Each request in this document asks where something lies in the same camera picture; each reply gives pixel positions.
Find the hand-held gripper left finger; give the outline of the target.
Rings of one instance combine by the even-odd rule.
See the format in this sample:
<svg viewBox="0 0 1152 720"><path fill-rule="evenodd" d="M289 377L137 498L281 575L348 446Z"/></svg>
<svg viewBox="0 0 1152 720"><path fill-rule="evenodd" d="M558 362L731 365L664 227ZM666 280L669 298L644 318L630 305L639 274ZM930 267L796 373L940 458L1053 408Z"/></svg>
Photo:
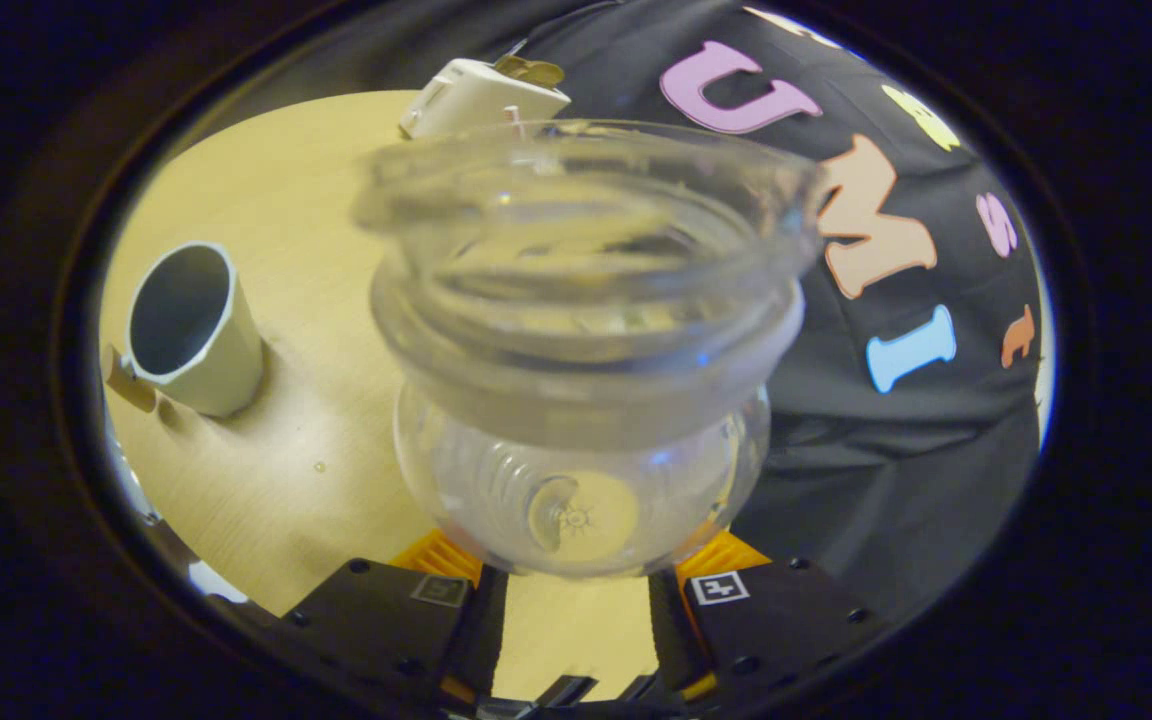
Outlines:
<svg viewBox="0 0 1152 720"><path fill-rule="evenodd" d="M348 559L282 616L348 682L412 705L471 706L492 688L508 577L440 530L382 562Z"/></svg>

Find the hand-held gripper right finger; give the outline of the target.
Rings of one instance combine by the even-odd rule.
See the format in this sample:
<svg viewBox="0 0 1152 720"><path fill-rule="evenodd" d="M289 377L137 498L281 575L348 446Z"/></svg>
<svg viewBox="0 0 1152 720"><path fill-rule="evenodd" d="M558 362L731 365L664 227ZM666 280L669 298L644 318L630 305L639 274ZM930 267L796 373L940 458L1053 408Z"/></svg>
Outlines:
<svg viewBox="0 0 1152 720"><path fill-rule="evenodd" d="M681 702L745 702L820 679L887 621L812 560L776 561L723 530L647 579L658 675Z"/></svg>

